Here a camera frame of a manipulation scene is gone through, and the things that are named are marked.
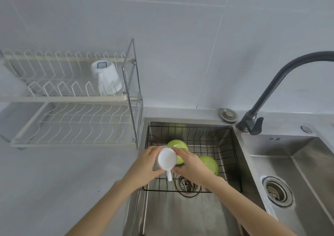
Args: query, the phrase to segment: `person's left hand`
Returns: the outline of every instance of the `person's left hand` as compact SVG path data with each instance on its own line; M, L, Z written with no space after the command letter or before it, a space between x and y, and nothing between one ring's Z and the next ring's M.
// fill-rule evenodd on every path
M151 180L165 172L162 169L152 170L155 158L162 148L163 146L148 147L124 175L121 181L130 186L131 191L147 185Z

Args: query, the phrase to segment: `two-tier dish rack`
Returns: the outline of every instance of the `two-tier dish rack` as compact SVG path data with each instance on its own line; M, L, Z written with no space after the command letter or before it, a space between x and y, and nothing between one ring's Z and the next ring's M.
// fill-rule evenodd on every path
M102 59L113 62L122 77L122 89L112 95L101 91L90 72L90 65ZM12 146L138 147L143 99L134 39L120 55L3 50L0 68L0 101L44 103Z

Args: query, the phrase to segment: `bowl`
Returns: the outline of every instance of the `bowl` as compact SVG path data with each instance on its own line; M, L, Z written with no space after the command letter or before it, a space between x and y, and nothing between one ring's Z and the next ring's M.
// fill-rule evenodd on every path
M213 158L207 155L202 155L199 158L204 163L204 165L211 170L212 173L218 175L218 164Z
M183 142L182 140L178 140L178 139L174 139L172 141L170 141L167 146L169 147L176 147L176 148L185 148L189 151L187 144L185 142ZM177 165L182 164L184 161L180 156L177 156Z

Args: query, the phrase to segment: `white mug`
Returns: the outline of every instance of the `white mug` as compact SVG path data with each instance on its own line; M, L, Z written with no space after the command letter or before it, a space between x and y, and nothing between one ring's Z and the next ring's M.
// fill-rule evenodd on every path
M156 163L158 167L166 171L167 180L172 180L172 168L175 167L177 162L177 155L173 149L164 147L159 151L156 157Z
M116 67L108 59L95 61L90 69L94 78L98 81L98 90L101 95L114 95L121 90L122 82L118 76Z

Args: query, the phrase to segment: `person's right arm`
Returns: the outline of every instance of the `person's right arm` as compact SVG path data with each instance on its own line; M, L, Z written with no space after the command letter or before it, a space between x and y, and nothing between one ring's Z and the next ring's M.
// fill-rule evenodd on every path
M174 167L173 171L213 192L250 235L296 236L285 225L232 188L223 178L214 175L197 155L186 149L173 147L173 150L181 156L185 164L182 168Z

